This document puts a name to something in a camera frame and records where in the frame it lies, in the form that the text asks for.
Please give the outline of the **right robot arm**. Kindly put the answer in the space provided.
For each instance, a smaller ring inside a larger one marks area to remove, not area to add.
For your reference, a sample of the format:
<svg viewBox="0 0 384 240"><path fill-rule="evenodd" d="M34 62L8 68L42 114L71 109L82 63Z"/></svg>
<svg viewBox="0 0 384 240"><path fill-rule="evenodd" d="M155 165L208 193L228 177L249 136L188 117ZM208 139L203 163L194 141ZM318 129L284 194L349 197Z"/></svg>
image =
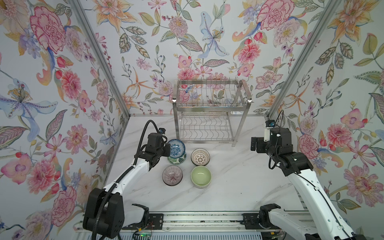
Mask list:
<svg viewBox="0 0 384 240"><path fill-rule="evenodd" d="M260 207L258 225L278 227L296 240L364 240L341 217L322 188L313 166L303 153L294 152L292 135L287 128L267 127L263 137L251 138L251 151L267 154L269 168L281 169L303 199L315 227L291 216L277 204Z"/></svg>

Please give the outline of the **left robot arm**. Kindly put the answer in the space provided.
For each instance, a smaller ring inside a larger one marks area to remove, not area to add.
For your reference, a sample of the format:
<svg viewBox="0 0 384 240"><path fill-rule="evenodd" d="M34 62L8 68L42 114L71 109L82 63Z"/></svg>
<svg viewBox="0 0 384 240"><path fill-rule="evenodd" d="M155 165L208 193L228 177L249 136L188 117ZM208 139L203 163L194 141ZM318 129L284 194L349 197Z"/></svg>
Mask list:
<svg viewBox="0 0 384 240"><path fill-rule="evenodd" d="M92 233L92 240L113 239L122 228L149 221L149 208L128 201L128 194L139 180L168 157L171 145L162 133L151 133L148 143L139 147L134 162L112 183L103 189L95 188L88 197L83 229Z"/></svg>

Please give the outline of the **blue floral bowl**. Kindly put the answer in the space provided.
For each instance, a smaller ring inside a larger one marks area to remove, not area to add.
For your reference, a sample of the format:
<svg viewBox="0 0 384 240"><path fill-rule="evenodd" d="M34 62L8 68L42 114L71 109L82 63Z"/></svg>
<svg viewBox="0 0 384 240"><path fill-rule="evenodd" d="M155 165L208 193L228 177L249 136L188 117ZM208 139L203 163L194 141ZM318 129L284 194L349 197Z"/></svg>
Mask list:
<svg viewBox="0 0 384 240"><path fill-rule="evenodd" d="M170 158L178 159L178 158L181 158L185 154L186 147L185 147L185 144L181 140L172 139L168 143L171 146Z"/></svg>

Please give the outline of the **brown white patterned bowl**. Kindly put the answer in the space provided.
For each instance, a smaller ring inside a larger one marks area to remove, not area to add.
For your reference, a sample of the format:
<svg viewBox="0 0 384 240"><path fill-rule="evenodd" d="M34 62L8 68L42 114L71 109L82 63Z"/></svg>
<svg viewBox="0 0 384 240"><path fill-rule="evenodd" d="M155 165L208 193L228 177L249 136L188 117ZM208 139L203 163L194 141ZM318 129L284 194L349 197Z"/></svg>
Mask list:
<svg viewBox="0 0 384 240"><path fill-rule="evenodd" d="M195 149L191 154L191 161L196 166L206 166L210 159L211 156L205 149Z"/></svg>

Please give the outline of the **purple ribbed bowl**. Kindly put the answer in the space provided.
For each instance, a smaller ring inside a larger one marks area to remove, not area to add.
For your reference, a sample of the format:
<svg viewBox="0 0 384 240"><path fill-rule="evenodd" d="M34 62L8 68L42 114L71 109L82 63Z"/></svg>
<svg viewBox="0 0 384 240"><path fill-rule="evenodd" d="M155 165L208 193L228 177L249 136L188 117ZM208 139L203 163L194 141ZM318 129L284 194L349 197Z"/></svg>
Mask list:
<svg viewBox="0 0 384 240"><path fill-rule="evenodd" d="M178 166L168 166L162 173L162 180L167 186L176 186L183 179L183 171Z"/></svg>

